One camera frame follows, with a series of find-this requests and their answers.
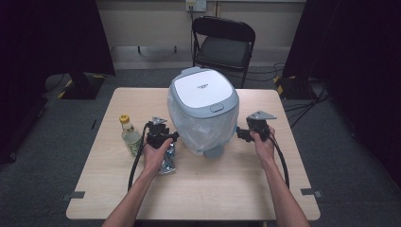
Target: electrical outlet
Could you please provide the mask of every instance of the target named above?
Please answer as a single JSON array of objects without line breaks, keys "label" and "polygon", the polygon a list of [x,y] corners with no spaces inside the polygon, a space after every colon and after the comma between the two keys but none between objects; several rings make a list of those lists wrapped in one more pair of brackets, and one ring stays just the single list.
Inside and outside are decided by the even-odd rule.
[{"label": "electrical outlet", "polygon": [[192,10],[195,11],[197,5],[197,0],[185,0],[185,11],[190,11],[191,7]]},{"label": "electrical outlet", "polygon": [[197,0],[195,11],[206,11],[206,0]]},{"label": "electrical outlet", "polygon": [[206,11],[206,0],[185,0],[185,11]]}]

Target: carpeted floor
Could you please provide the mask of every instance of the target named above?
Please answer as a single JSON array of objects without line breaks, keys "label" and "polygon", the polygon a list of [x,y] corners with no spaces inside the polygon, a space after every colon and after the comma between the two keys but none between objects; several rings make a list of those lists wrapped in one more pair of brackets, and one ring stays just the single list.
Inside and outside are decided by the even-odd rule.
[{"label": "carpeted floor", "polygon": [[[118,70],[107,77],[95,100],[57,99],[68,76],[51,77],[42,117],[17,151],[17,162],[0,166],[0,226],[100,226],[103,220],[70,220],[63,194],[75,190],[99,123],[117,87],[168,87],[182,69]],[[272,67],[254,67],[248,89],[274,89]],[[227,76],[235,87],[240,79]],[[320,84],[314,84],[321,90]],[[401,193],[384,168],[358,143],[328,98],[298,120],[310,100],[283,100],[321,218],[312,226],[398,226]],[[258,222],[138,222],[138,226],[259,226]]]}]

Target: yellow bottle cap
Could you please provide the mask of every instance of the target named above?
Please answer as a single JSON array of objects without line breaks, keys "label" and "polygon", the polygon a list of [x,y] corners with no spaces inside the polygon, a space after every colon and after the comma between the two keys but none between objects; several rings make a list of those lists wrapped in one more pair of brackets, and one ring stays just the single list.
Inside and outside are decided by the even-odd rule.
[{"label": "yellow bottle cap", "polygon": [[127,124],[130,122],[130,117],[126,114],[122,114],[120,116],[120,122],[121,122],[121,124]]}]

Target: chair backrest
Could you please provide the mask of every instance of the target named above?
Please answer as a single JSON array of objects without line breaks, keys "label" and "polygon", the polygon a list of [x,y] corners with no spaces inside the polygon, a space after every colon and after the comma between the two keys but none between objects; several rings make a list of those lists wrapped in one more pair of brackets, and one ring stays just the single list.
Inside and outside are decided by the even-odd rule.
[{"label": "chair backrest", "polygon": [[201,16],[192,23],[194,37],[196,34],[212,36],[221,39],[237,40],[254,43],[253,29],[243,22],[218,17]]}]

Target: white appliance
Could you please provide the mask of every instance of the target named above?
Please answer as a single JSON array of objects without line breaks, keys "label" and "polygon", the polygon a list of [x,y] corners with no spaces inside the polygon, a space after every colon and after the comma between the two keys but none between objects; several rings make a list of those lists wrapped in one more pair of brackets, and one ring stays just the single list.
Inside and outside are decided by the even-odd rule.
[{"label": "white appliance", "polygon": [[195,154],[219,157],[235,133],[238,94],[218,71],[183,70],[171,82],[167,107],[180,138]]}]

